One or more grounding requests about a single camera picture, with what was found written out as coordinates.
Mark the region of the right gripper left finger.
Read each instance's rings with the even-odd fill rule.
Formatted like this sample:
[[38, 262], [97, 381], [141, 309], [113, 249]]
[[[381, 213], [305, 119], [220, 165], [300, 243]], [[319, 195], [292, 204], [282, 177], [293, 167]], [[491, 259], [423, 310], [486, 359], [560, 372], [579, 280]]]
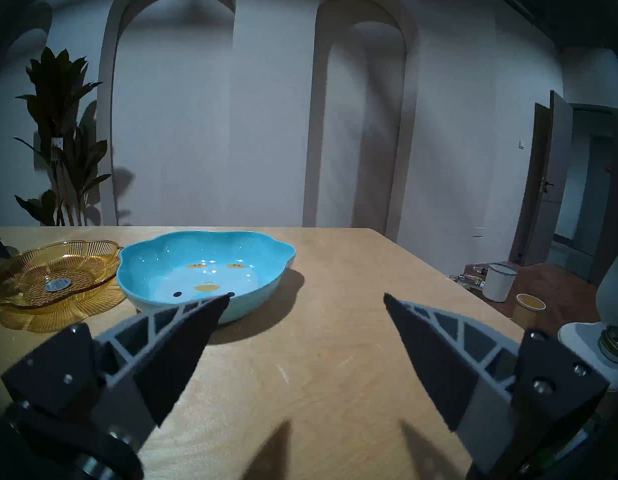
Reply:
[[5, 370], [0, 423], [47, 455], [135, 455], [171, 413], [230, 294], [58, 331]]

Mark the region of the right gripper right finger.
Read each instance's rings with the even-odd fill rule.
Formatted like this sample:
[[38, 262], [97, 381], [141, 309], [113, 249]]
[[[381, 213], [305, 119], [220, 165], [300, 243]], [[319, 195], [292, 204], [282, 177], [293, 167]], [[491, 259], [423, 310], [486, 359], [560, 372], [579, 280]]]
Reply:
[[541, 477], [586, 440], [609, 387], [537, 328], [520, 343], [459, 313], [384, 294], [412, 367], [479, 477]]

